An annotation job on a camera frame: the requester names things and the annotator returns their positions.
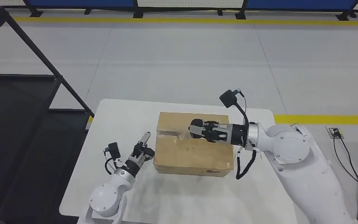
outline power outlet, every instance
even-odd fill
[[[330,138],[334,139],[335,138],[334,137],[334,133],[335,133],[334,129],[336,129],[337,127],[326,127],[326,128],[327,128],[327,132],[328,132],[328,135],[330,136]],[[341,133],[342,139],[344,139],[342,131],[339,128],[337,128],[337,129]]]

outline gray floor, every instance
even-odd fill
[[[332,15],[249,16],[335,20]],[[249,108],[270,109],[274,114],[358,114],[356,26],[20,25],[94,111],[104,98],[221,105],[218,96],[223,91],[240,87]],[[0,28],[0,72],[50,73],[6,25]],[[63,88],[52,107],[81,108]],[[357,183],[338,164],[325,125],[307,126],[332,161],[352,214],[357,214]],[[339,127],[358,164],[358,127]],[[348,165],[340,144],[337,149]]]

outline yellow floor line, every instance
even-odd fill
[[[276,124],[346,124],[358,125],[358,115],[294,115],[294,114],[276,114]]]
[[[267,24],[267,25],[321,25],[358,26],[358,21],[312,20],[236,20],[222,18],[76,18],[76,17],[14,17],[17,22],[76,22],[76,23],[195,23],[195,24]]]

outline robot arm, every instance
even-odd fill
[[[225,94],[231,95],[223,100]],[[227,108],[234,105],[234,92],[227,91],[223,95],[220,99]],[[307,129],[294,124],[274,125],[264,130],[260,123],[247,123],[246,129],[245,125],[195,119],[191,122],[189,131],[193,138],[205,138],[209,142],[232,144],[245,147],[245,150],[263,152],[287,194],[310,223],[358,223],[348,213],[341,184]]]
[[[147,141],[150,132],[146,132],[141,140],[134,146],[132,154],[125,164],[117,168],[111,175],[108,183],[94,189],[88,206],[78,219],[80,224],[94,224],[93,211],[102,217],[112,217],[113,224],[120,224],[127,205],[127,198],[123,195],[130,190],[135,182],[135,177],[144,162],[154,157],[154,151],[148,148]]]

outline white table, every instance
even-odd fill
[[[93,189],[110,179],[102,152],[109,143],[117,142],[121,159],[126,160],[144,132],[150,131],[148,146],[155,149],[161,111],[227,114],[231,123],[242,122],[234,107],[102,100],[60,205],[61,214],[79,216]],[[247,116],[265,128],[275,124],[269,110],[247,109]],[[242,152],[242,166],[250,158],[251,152]],[[263,154],[262,158],[257,155],[248,174],[240,180],[235,179],[236,169],[237,164],[224,178],[170,175],[157,173],[153,160],[146,162],[133,189],[126,192],[128,206],[123,220],[165,224],[297,223],[293,202]]]

